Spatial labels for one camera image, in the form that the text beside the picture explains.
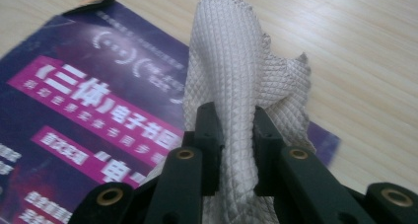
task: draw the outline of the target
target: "light wood tabletop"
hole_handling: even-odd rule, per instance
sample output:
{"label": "light wood tabletop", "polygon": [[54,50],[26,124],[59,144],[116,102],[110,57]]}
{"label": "light wood tabletop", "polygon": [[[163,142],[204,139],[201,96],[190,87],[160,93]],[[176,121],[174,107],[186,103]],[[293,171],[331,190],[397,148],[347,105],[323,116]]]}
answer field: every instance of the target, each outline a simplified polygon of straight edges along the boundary
{"label": "light wood tabletop", "polygon": [[[0,0],[0,55],[80,0]],[[117,0],[188,44],[199,0]],[[418,0],[245,0],[279,56],[305,52],[311,120],[341,138],[330,166],[365,192],[418,192]]]}

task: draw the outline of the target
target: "wooden table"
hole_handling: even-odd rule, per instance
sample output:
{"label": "wooden table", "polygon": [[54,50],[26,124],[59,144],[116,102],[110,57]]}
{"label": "wooden table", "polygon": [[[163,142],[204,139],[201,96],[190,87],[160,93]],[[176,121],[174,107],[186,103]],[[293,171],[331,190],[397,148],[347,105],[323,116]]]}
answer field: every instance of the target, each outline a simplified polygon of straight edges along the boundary
{"label": "wooden table", "polygon": [[[118,1],[188,44],[199,0]],[[334,176],[418,192],[418,0],[246,1],[275,53],[308,55],[311,120],[342,139]],[[78,2],[0,0],[0,55]]]}

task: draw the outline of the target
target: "white cloth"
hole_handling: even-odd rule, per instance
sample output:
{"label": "white cloth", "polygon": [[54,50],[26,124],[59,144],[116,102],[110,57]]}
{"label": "white cloth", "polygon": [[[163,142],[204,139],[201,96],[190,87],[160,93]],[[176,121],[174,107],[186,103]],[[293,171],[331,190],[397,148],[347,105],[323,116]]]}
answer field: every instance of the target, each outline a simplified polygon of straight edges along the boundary
{"label": "white cloth", "polygon": [[313,149],[306,134],[311,85],[306,56],[273,55],[270,37],[242,0],[201,0],[189,50],[185,127],[194,130],[197,108],[215,102],[225,137],[220,190],[205,197],[203,223],[278,223],[272,199],[253,192],[252,121],[255,106],[261,106],[288,145]]}

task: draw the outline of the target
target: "wooden surface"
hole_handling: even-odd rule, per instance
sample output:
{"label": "wooden surface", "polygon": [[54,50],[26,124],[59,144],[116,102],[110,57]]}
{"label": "wooden surface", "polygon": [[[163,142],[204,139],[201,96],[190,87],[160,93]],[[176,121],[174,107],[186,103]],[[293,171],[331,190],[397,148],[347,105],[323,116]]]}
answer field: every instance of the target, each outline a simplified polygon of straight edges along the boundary
{"label": "wooden surface", "polygon": [[[117,1],[188,44],[199,0]],[[418,0],[246,1],[275,53],[307,53],[311,120],[342,139],[334,176],[418,192]],[[0,55],[78,2],[0,0]]]}

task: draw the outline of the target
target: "table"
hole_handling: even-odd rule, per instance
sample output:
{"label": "table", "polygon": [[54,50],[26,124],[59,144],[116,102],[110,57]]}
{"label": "table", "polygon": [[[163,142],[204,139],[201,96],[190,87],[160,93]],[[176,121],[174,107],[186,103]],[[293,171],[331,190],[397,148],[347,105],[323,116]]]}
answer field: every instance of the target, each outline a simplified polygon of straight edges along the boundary
{"label": "table", "polygon": [[[0,0],[0,55],[80,0]],[[117,0],[188,44],[199,0]],[[364,192],[392,182],[418,192],[418,0],[246,0],[272,50],[305,52],[311,120],[342,140],[330,166]]]}

